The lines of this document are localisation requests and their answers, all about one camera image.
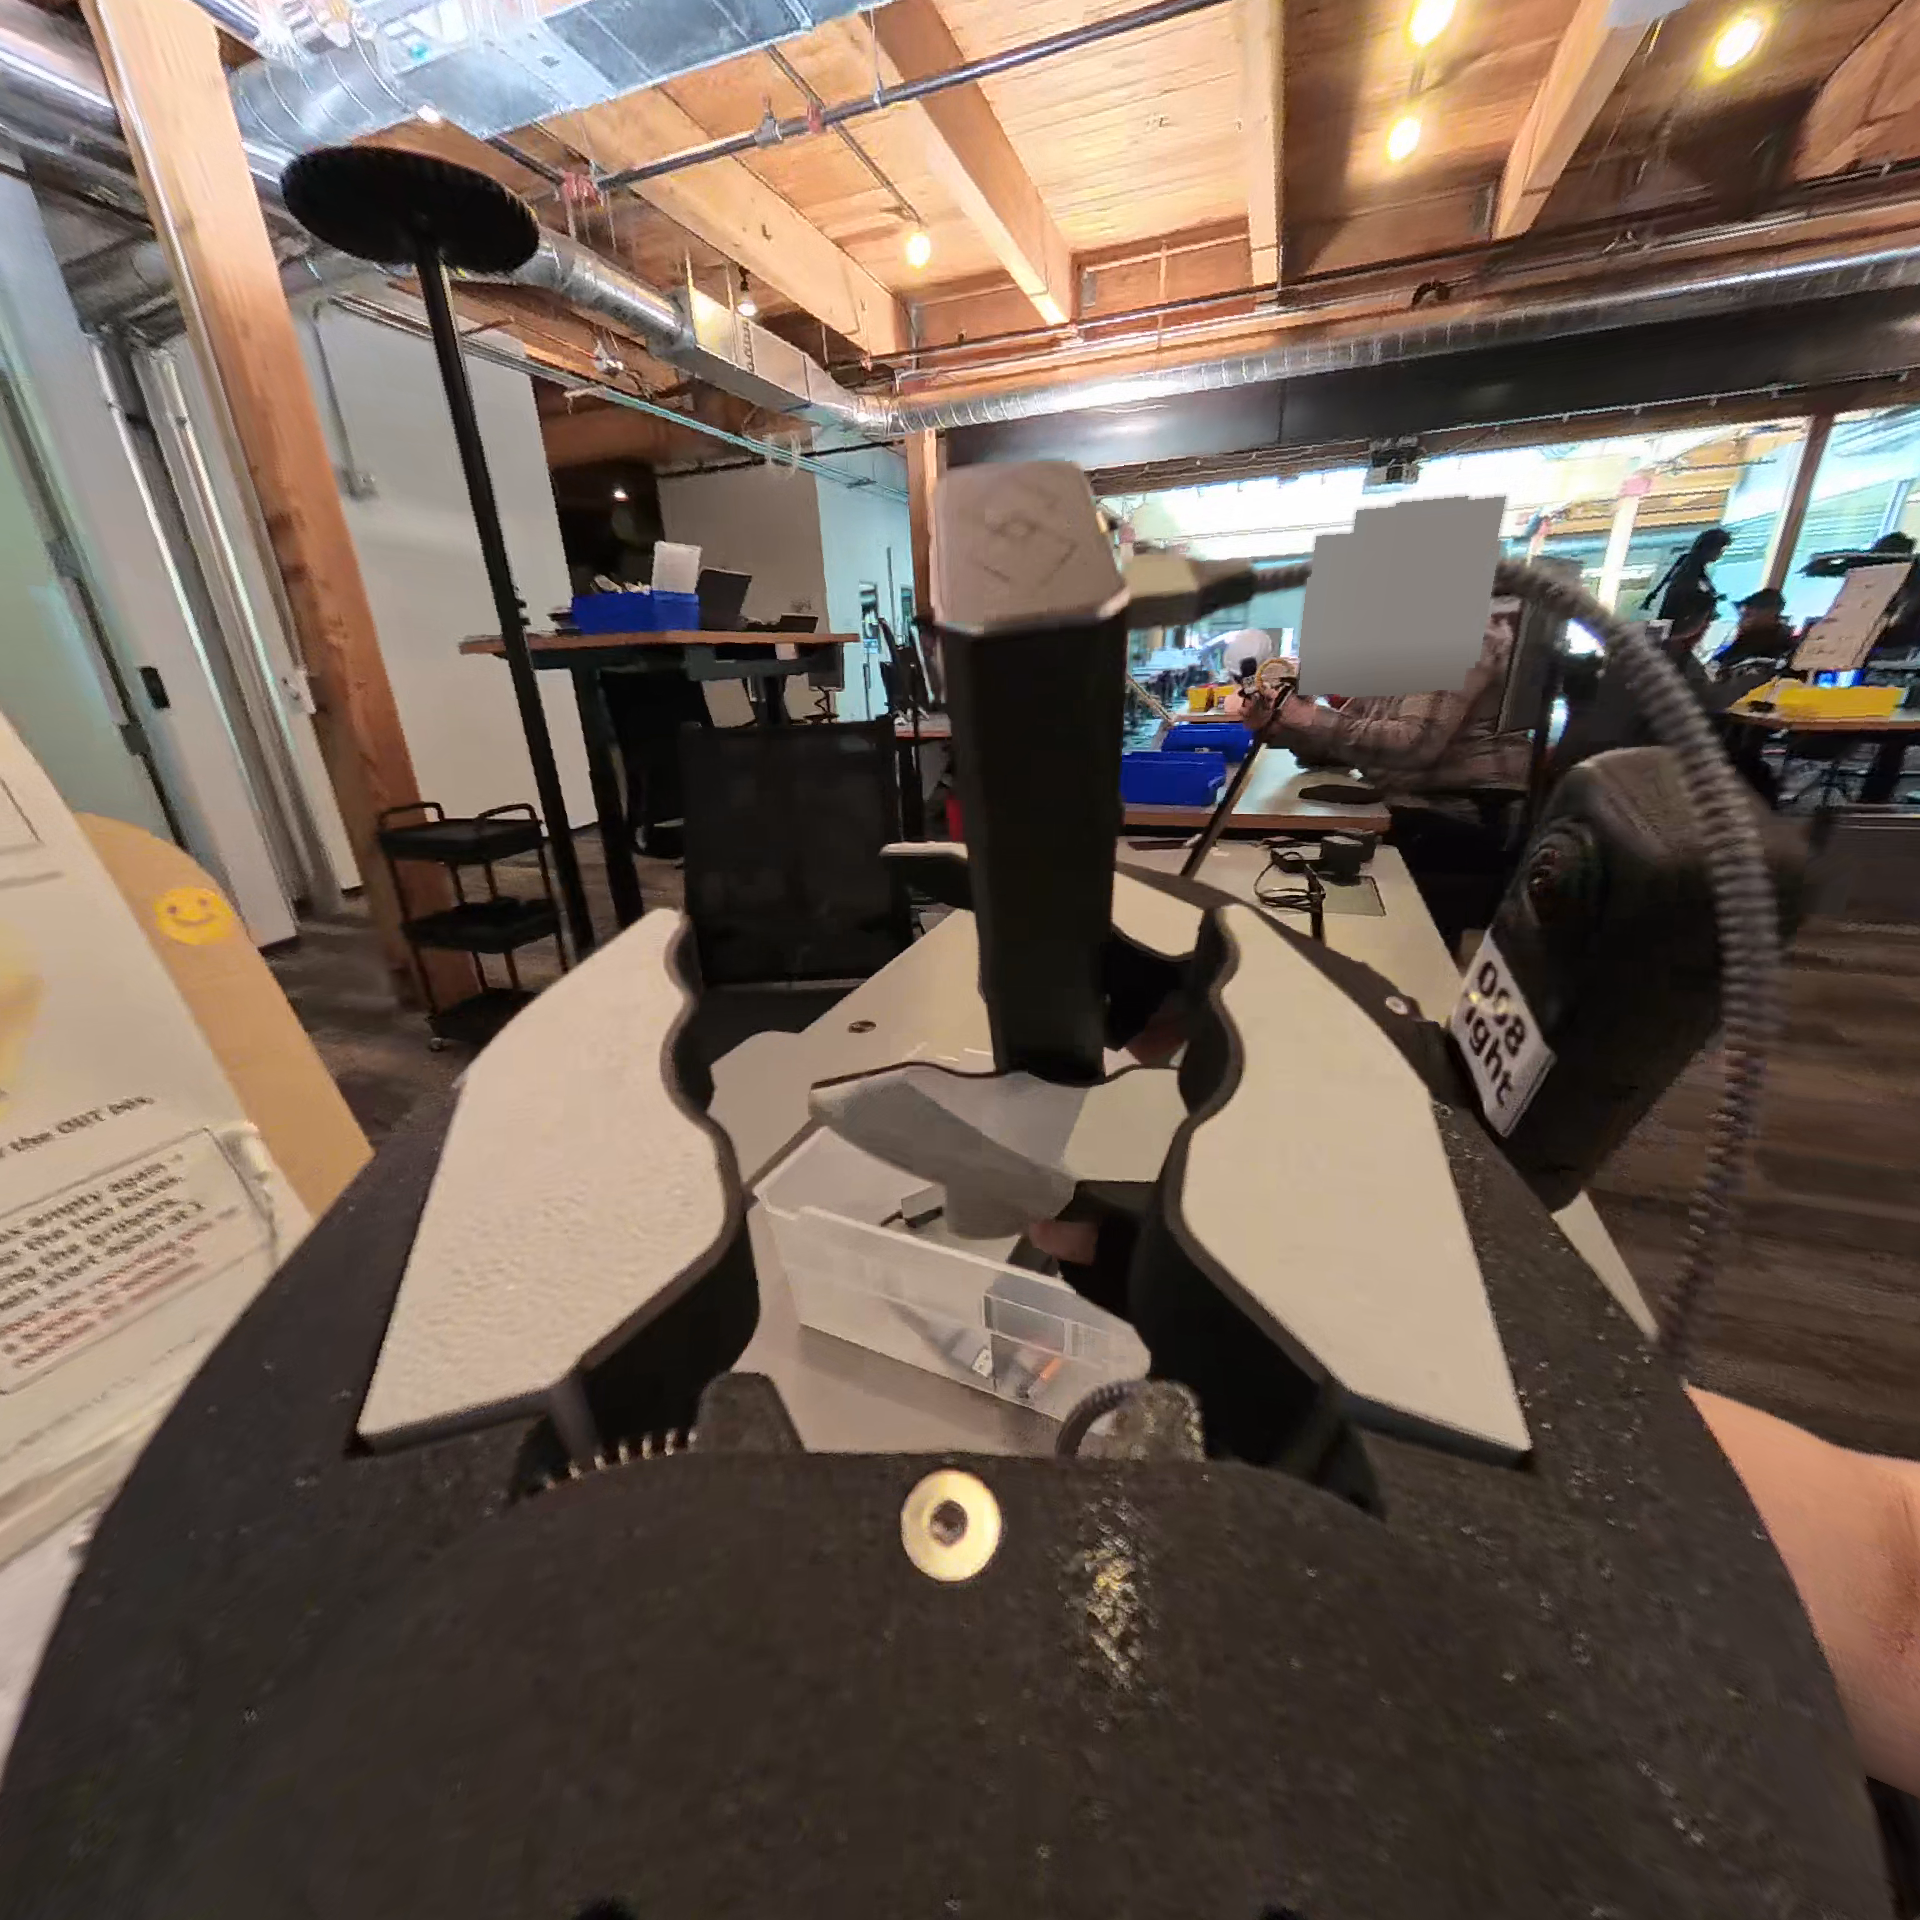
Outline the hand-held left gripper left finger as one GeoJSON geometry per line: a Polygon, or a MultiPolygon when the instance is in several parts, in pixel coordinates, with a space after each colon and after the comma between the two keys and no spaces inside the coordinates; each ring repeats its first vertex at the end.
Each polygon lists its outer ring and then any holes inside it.
{"type": "Polygon", "coordinates": [[[683,917],[657,913],[534,999],[466,1073],[356,1441],[534,1422],[565,1458],[687,1450],[753,1343],[748,1194],[683,917]]]}

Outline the person's right forearm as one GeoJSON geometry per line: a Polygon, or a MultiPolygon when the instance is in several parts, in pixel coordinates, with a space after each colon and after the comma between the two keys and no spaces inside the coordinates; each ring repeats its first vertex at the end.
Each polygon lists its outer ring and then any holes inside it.
{"type": "Polygon", "coordinates": [[[1863,1773],[1918,1794],[1918,1466],[1700,1387],[1690,1398],[1782,1558],[1863,1773]]]}

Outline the black floor lamp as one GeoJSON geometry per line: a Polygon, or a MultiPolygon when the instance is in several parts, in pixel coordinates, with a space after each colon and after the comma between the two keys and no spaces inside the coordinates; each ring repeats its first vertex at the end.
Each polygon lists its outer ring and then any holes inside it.
{"type": "Polygon", "coordinates": [[[507,185],[473,168],[380,146],[303,153],[284,169],[279,192],[289,213],[324,248],[377,269],[409,266],[415,273],[551,870],[561,883],[571,952],[582,961],[594,949],[593,910],[447,289],[453,273],[509,278],[529,266],[540,248],[537,218],[507,185]]]}

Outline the wooden top standing desk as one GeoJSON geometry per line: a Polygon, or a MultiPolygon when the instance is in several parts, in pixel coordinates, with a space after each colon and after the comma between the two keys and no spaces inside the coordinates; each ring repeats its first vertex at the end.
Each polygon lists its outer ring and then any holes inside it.
{"type": "Polygon", "coordinates": [[[551,631],[526,637],[515,649],[495,634],[479,634],[465,638],[459,655],[501,659],[506,665],[521,657],[529,670],[562,674],[571,683],[612,920],[617,928],[626,928],[645,907],[605,681],[612,674],[665,674],[674,683],[707,686],[801,677],[826,686],[839,674],[853,640],[847,634],[823,631],[551,631]]]}

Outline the black rolling cart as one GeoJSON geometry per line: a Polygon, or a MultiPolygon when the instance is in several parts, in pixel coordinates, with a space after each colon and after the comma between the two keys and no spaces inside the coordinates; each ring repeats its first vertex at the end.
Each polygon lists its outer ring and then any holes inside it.
{"type": "Polygon", "coordinates": [[[431,800],[386,807],[374,841],[401,910],[425,1043],[490,1045],[542,990],[521,959],[551,946],[557,977],[571,952],[543,824],[529,803],[454,816],[431,800]]]}

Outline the cardboard sheet with smiley sticker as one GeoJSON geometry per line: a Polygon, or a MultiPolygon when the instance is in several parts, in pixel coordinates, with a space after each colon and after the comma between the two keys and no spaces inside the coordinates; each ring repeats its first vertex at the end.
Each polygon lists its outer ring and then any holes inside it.
{"type": "Polygon", "coordinates": [[[373,1151],[246,927],[190,853],[101,815],[78,815],[93,855],[141,927],[242,1117],[313,1218],[373,1151]]]}

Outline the clear plastic bin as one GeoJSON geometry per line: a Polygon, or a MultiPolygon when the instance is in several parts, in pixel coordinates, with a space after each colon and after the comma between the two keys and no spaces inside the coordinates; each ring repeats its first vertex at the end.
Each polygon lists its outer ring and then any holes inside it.
{"type": "Polygon", "coordinates": [[[1062,1421],[1146,1377],[1141,1337],[1021,1239],[959,1239],[938,1190],[829,1131],[756,1184],[805,1329],[1062,1421]]]}

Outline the white instruction poster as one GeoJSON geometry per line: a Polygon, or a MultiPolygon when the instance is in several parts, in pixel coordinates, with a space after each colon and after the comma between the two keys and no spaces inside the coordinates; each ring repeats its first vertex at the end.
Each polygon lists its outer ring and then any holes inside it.
{"type": "Polygon", "coordinates": [[[3,725],[3,1560],[109,1497],[310,1215],[3,725]]]}

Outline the wooden support post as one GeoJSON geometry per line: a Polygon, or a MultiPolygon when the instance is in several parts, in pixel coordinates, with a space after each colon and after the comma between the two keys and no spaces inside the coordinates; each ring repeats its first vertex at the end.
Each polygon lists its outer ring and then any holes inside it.
{"type": "Polygon", "coordinates": [[[220,37],[185,3],[85,3],[121,136],[181,296],[187,342],[246,467],[327,779],[393,990],[423,1003],[404,910],[377,843],[419,779],[364,583],[297,323],[237,133],[220,37]]]}

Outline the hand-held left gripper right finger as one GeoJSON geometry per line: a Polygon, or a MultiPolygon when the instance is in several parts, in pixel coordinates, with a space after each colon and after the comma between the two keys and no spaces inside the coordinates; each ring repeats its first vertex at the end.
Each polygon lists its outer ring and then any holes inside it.
{"type": "Polygon", "coordinates": [[[1205,915],[1167,1225],[1355,1427],[1518,1469],[1531,1434],[1412,1016],[1338,961],[1249,903],[1205,915]]]}

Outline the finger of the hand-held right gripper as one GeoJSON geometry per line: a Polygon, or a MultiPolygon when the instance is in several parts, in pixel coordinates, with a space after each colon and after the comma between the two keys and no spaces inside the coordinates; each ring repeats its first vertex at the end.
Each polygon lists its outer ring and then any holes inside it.
{"type": "Polygon", "coordinates": [[[1025,1238],[1033,1222],[1093,1218],[1077,1203],[1067,1145],[1106,1086],[1062,1086],[1030,1073],[959,1073],[901,1063],[815,1085],[809,1117],[859,1152],[943,1195],[954,1238],[1025,1238]]]}

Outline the black mesh chair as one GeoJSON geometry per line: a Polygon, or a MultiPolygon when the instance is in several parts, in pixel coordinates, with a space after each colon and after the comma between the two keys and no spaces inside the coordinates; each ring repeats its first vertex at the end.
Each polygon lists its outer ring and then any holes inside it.
{"type": "Polygon", "coordinates": [[[690,729],[683,910],[711,990],[859,982],[911,944],[890,722],[690,729]]]}

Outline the long spiral metal duct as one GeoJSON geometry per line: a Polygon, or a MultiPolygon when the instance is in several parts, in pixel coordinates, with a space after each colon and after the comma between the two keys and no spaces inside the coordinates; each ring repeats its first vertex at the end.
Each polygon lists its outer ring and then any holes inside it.
{"type": "Polygon", "coordinates": [[[1557,296],[1527,301],[1500,313],[1461,315],[1452,306],[1425,306],[1395,327],[1343,337],[1310,337],[1293,327],[1279,343],[1257,352],[1213,354],[1179,367],[1139,374],[1089,374],[1030,390],[993,390],[941,398],[893,398],[881,406],[870,434],[903,440],[918,432],[1012,426],[1033,418],[1178,400],[1196,394],[1233,394],[1284,382],[1391,369],[1430,357],[1509,346],[1589,339],[1605,333],[1769,313],[1794,304],[1844,297],[1910,294],[1918,287],[1918,250],[1890,248],[1855,257],[1812,257],[1773,269],[1694,273],[1647,281],[1613,296],[1557,296]]]}

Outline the galvanised metal air duct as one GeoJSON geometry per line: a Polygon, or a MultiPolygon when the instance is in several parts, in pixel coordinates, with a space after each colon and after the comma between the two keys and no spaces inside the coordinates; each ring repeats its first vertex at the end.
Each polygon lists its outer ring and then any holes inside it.
{"type": "MultiPolygon", "coordinates": [[[[33,5],[4,5],[4,142],[68,166],[132,179],[132,155],[89,39],[33,5]]],[[[638,342],[654,360],[764,413],[839,426],[869,441],[918,432],[883,398],[841,390],[801,347],[707,296],[665,296],[557,231],[513,273],[469,273],[561,301],[578,315],[638,342]]]]}

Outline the black multi-port usb hub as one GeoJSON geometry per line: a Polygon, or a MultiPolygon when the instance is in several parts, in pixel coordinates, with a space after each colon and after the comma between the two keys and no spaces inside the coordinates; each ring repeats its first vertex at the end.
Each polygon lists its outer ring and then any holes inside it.
{"type": "Polygon", "coordinates": [[[931,622],[943,664],[979,990],[1003,1073],[1105,1074],[1130,593],[1077,464],[943,474],[931,622]]]}

